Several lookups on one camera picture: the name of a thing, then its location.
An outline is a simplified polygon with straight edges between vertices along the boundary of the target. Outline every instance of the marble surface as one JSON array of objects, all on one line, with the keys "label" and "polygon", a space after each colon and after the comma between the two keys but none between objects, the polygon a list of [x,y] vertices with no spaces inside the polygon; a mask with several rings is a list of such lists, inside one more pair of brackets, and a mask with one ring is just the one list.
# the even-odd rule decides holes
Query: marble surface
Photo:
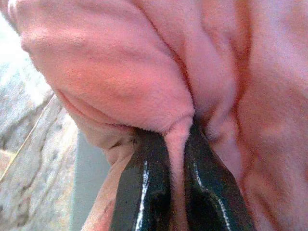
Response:
[{"label": "marble surface", "polygon": [[67,231],[77,127],[0,15],[0,231]]}]

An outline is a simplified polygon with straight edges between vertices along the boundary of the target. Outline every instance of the pink blanket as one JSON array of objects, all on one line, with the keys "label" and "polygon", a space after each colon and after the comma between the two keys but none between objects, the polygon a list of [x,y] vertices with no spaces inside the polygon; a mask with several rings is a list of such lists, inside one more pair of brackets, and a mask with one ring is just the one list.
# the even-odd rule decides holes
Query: pink blanket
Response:
[{"label": "pink blanket", "polygon": [[83,230],[108,230],[135,127],[164,135],[173,230],[188,230],[193,115],[259,231],[308,229],[308,1],[2,0],[1,9],[112,164]]}]

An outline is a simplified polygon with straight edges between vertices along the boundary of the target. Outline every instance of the fleece texture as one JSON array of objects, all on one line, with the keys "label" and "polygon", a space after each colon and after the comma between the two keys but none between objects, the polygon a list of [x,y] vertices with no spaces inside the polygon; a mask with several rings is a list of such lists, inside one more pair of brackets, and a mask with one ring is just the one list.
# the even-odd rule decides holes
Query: fleece texture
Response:
[{"label": "fleece texture", "polygon": [[35,67],[112,167],[84,225],[108,229],[138,137],[161,133],[172,229],[186,231],[183,149],[194,115],[258,231],[308,227],[308,1],[7,0]]}]

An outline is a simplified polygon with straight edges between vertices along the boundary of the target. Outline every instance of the pink fleece fabric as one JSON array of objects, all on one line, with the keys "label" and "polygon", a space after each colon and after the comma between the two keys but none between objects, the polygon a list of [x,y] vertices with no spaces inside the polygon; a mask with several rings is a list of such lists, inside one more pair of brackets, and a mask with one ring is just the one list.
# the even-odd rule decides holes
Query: pink fleece fabric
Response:
[{"label": "pink fleece fabric", "polygon": [[[88,140],[105,150],[110,178],[133,153],[134,128],[164,135],[174,230],[188,230],[183,148],[194,115],[257,229],[307,230],[307,1],[2,0],[1,9]],[[107,230],[108,184],[104,225],[85,230]]]}]

